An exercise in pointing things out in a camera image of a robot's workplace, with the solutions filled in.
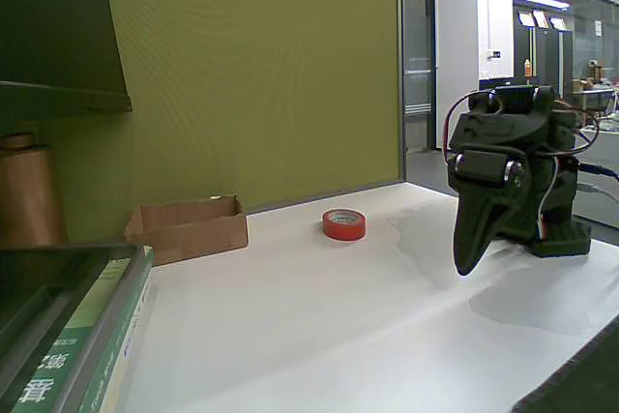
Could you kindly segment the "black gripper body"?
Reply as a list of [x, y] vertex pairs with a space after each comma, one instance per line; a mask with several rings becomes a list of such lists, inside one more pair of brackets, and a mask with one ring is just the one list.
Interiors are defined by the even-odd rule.
[[448, 183], [461, 198], [518, 199], [527, 192], [527, 167], [513, 154], [466, 149], [448, 161]]

